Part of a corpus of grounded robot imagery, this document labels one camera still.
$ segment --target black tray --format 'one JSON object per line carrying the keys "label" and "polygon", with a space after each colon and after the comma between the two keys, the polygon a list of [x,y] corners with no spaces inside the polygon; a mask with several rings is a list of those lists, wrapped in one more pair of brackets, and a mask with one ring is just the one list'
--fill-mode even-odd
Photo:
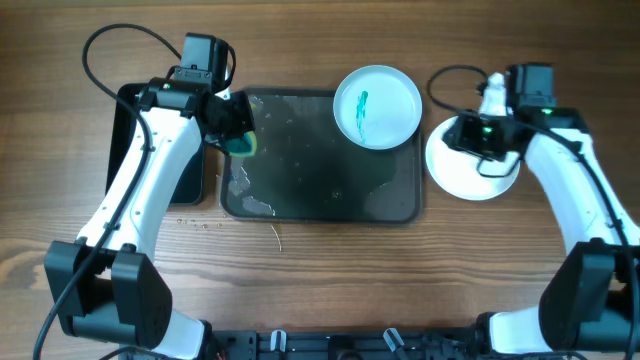
{"label": "black tray", "polygon": [[[133,106],[135,95],[145,86],[146,84],[126,84],[118,90],[118,96]],[[116,177],[127,151],[129,151],[135,129],[136,119],[123,106],[116,104],[105,192],[109,191],[111,183],[113,183],[113,179]],[[197,205],[200,203],[204,186],[204,158],[203,143],[182,172],[176,190],[173,192],[171,204]]]}
{"label": "black tray", "polygon": [[420,215],[420,131],[396,148],[368,150],[340,132],[332,90],[245,92],[252,102],[258,150],[250,158],[225,158],[220,204],[230,216],[404,224]]}

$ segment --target small white plate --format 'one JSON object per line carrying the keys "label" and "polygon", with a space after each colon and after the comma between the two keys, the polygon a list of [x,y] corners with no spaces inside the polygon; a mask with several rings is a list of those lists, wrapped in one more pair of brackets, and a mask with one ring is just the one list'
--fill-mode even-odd
{"label": "small white plate", "polygon": [[422,100],[409,77],[384,65],[360,68],[347,76],[333,99],[342,133],[373,150],[396,147],[420,125]]}
{"label": "small white plate", "polygon": [[[482,201],[494,198],[507,191],[516,181],[520,164],[513,173],[504,178],[486,178],[478,174],[476,167],[480,159],[467,153],[449,149],[442,135],[453,125],[456,117],[443,122],[433,130],[425,147],[425,161],[433,179],[451,195],[465,200]],[[504,162],[485,161],[481,171],[491,175],[507,173],[518,153],[509,152]]]}

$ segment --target green sponge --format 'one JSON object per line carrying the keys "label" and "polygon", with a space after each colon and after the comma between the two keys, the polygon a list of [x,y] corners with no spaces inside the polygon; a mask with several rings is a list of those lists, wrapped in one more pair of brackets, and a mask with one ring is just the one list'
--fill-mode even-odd
{"label": "green sponge", "polygon": [[229,155],[234,157],[253,156],[256,154],[256,149],[258,148],[256,133],[250,131],[242,137],[227,140],[224,143],[224,148],[229,152]]}

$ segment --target wooden table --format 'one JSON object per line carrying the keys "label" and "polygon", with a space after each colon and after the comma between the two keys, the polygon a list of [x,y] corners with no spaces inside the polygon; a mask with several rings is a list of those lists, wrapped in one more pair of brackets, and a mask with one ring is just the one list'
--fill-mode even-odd
{"label": "wooden table", "polygon": [[[599,160],[640,219],[640,6],[637,1],[424,1],[12,9],[0,11],[0,357],[30,357],[52,305],[43,257],[72,241],[104,195],[114,103],[84,75],[80,54],[97,28],[147,26],[181,48],[186,32],[214,34],[238,55],[233,87],[335,88],[354,69],[389,64],[420,88],[440,67],[555,64],[561,105],[591,127]],[[176,63],[129,30],[91,49],[112,89]],[[477,107],[475,78],[451,75],[440,96]],[[428,134],[451,114],[423,93]],[[281,226],[223,215],[220,161],[207,155],[206,195],[170,208],[156,266],[177,308],[216,329],[422,328],[470,324],[485,311],[535,305],[564,258],[542,188],[524,170],[503,196],[454,198],[425,175],[426,209],[405,227]],[[91,359],[113,349],[62,335],[46,358]]]}

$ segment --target black cable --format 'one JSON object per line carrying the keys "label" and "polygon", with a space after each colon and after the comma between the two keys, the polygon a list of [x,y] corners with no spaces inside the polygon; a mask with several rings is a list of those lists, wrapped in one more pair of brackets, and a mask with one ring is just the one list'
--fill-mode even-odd
{"label": "black cable", "polygon": [[475,73],[480,74],[480,76],[482,76],[484,82],[487,82],[488,77],[487,77],[487,73],[484,72],[484,70],[475,67],[475,66],[471,66],[471,65],[451,65],[451,66],[447,66],[444,67],[438,71],[436,71],[435,74],[433,74],[431,76],[431,78],[429,79],[429,81],[427,81],[427,96],[429,96],[431,98],[431,101],[433,101],[434,104],[440,106],[443,109],[447,109],[447,110],[451,110],[455,113],[459,113],[464,111],[464,109],[462,108],[457,108],[453,105],[447,104],[444,101],[440,101],[438,100],[435,96],[433,96],[433,93],[431,91],[431,86],[433,85],[433,82],[440,77],[440,75],[450,72],[450,71],[455,71],[455,70],[468,70],[468,71],[473,71]]}
{"label": "black cable", "polygon": [[489,179],[501,179],[513,174],[516,167],[518,167],[518,163],[522,161],[522,155],[518,156],[518,158],[516,159],[516,161],[513,162],[513,165],[511,165],[511,168],[509,168],[509,171],[507,171],[506,174],[500,174],[500,175],[485,174],[482,171],[480,171],[480,166],[482,166],[482,163],[484,163],[485,160],[487,160],[487,158],[485,157],[480,158],[480,161],[478,161],[478,165],[476,165],[476,172],[480,174],[480,176],[486,177]]}
{"label": "black cable", "polygon": [[93,73],[89,69],[89,64],[87,62],[87,55],[89,53],[89,46],[91,46],[91,43],[98,36],[100,36],[100,34],[112,29],[121,29],[121,28],[135,29],[153,36],[154,38],[158,39],[161,43],[166,45],[169,48],[169,50],[171,50],[171,52],[173,52],[178,58],[180,58],[180,53],[178,53],[176,49],[174,49],[173,46],[171,46],[171,44],[169,44],[165,39],[163,39],[162,37],[160,37],[160,35],[154,33],[153,31],[139,25],[113,24],[113,25],[105,26],[97,30],[96,32],[94,32],[89,37],[89,39],[87,39],[87,42],[84,44],[84,48],[82,49],[82,67],[84,68],[85,73],[87,74],[89,79],[91,79],[91,81],[98,88],[100,88],[100,90],[104,91],[107,95],[113,98],[118,104],[122,105],[127,111],[129,111],[133,116],[136,117],[136,120],[138,121],[138,123],[140,124],[140,128],[142,129],[142,134],[144,135],[144,145],[142,147],[142,157],[140,158],[140,163],[138,164],[138,168],[136,169],[136,172],[134,173],[131,179],[131,182],[129,183],[129,186],[127,187],[124,195],[122,196],[120,203],[116,207],[116,210],[114,211],[113,216],[111,217],[111,220],[109,220],[109,223],[106,225],[105,231],[102,233],[102,236],[100,236],[100,239],[95,244],[93,249],[91,249],[91,252],[89,253],[89,255],[82,261],[82,263],[78,267],[78,270],[73,274],[73,277],[71,278],[71,280],[69,280],[69,283],[67,283],[64,290],[62,290],[62,293],[60,293],[60,296],[58,297],[56,302],[53,304],[51,311],[49,311],[49,315],[47,315],[47,318],[45,319],[44,324],[42,325],[42,329],[40,330],[40,334],[38,335],[38,339],[36,340],[36,343],[33,348],[34,360],[40,359],[40,355],[42,353],[42,347],[44,346],[44,341],[47,337],[47,333],[49,332],[49,329],[51,328],[51,325],[53,324],[53,321],[55,320],[56,315],[60,310],[60,307],[62,306],[62,304],[64,304],[65,300],[69,296],[69,293],[74,288],[74,286],[76,286],[80,278],[82,278],[84,274],[87,272],[92,262],[98,256],[100,249],[102,248],[104,243],[107,241],[107,239],[111,235],[111,232],[117,225],[120,217],[122,216],[122,212],[124,211],[124,208],[129,202],[129,198],[131,197],[131,194],[133,193],[134,189],[138,184],[138,181],[140,180],[140,177],[142,176],[145,165],[147,163],[147,159],[149,158],[149,151],[151,149],[152,144],[151,144],[151,136],[150,136],[150,131],[149,131],[147,122],[144,120],[144,118],[142,117],[142,115],[140,115],[139,112],[135,111],[133,107],[131,107],[131,105],[129,105],[126,101],[124,101],[122,98],[116,95],[113,91],[109,90],[109,88],[104,86],[98,79],[96,79],[96,77],[93,75]]}
{"label": "black cable", "polygon": [[[462,110],[462,109],[458,109],[455,106],[446,104],[436,98],[433,97],[432,93],[431,93],[431,84],[433,83],[433,81],[440,75],[442,75],[443,73],[447,72],[447,71],[452,71],[452,70],[471,70],[471,71],[475,71],[481,75],[483,75],[486,78],[486,74],[484,73],[484,71],[482,71],[481,69],[478,69],[474,66],[467,66],[467,65],[453,65],[453,66],[448,66],[445,67],[443,69],[438,70],[427,82],[427,95],[431,98],[431,100],[438,106],[454,111],[457,114],[460,113],[467,113],[467,114],[471,114],[473,116],[480,116],[482,117],[482,114],[478,114],[477,112],[474,111],[466,111],[466,110]],[[595,171],[593,170],[593,168],[591,168],[591,165],[589,165],[589,163],[587,162],[586,158],[584,157],[584,155],[582,155],[579,152],[579,149],[577,149],[574,146],[574,143],[567,140],[566,138],[552,132],[551,130],[548,129],[544,129],[538,126],[535,126],[531,123],[527,123],[527,122],[523,122],[523,121],[518,121],[515,118],[511,117],[511,116],[505,116],[503,119],[507,120],[507,121],[511,121],[519,126],[522,126],[524,128],[527,128],[529,130],[533,130],[536,133],[540,133],[542,135],[545,135],[547,137],[550,137],[551,139],[555,140],[557,143],[559,143],[560,145],[564,146],[577,160],[580,164],[582,164],[582,166],[585,168],[586,172],[589,174],[589,177],[591,177],[591,180],[593,181],[594,185],[596,186],[596,188],[598,189],[598,193],[600,194],[600,198],[602,199],[602,201],[604,202],[604,205],[607,209],[607,212],[609,213],[609,217],[611,218],[611,222],[612,222],[612,227],[616,230],[616,233],[618,234],[618,238],[620,238],[620,243],[622,245],[622,252],[624,254],[624,258],[627,262],[628,265],[628,272],[629,272],[629,285],[631,286],[631,304],[632,304],[632,308],[631,308],[631,328],[629,330],[629,340],[627,343],[627,349],[625,351],[625,360],[632,360],[633,359],[633,354],[635,352],[635,348],[636,348],[636,333],[637,333],[637,324],[638,322],[640,322],[640,288],[638,285],[638,274],[636,273],[636,269],[635,269],[635,263],[633,260],[633,254],[631,253],[631,248],[629,246],[629,241],[626,237],[626,235],[624,234],[624,230],[622,229],[622,221],[620,221],[620,219],[618,219],[618,217],[616,216],[615,210],[613,209],[613,205],[611,204],[611,200],[609,199],[609,196],[607,195],[607,192],[604,189],[604,186],[602,185],[602,183],[600,182],[600,179],[598,178],[598,176],[596,175]]]}
{"label": "black cable", "polygon": [[142,355],[146,355],[146,356],[152,356],[154,359],[173,359],[170,358],[164,354],[160,354],[160,353],[156,353],[153,351],[149,351],[149,350],[145,350],[145,349],[140,349],[137,348],[135,346],[125,346],[125,347],[121,347],[117,350],[114,350],[110,353],[108,353],[107,355],[101,357],[98,360],[109,360],[115,356],[118,356],[120,354],[124,354],[124,353],[128,353],[128,354],[142,354]]}
{"label": "black cable", "polygon": [[173,73],[176,72],[176,69],[179,68],[180,65],[173,65],[172,67],[169,68],[169,71],[167,72],[167,75],[165,75],[165,79],[169,80],[171,79],[171,76],[173,76]]}

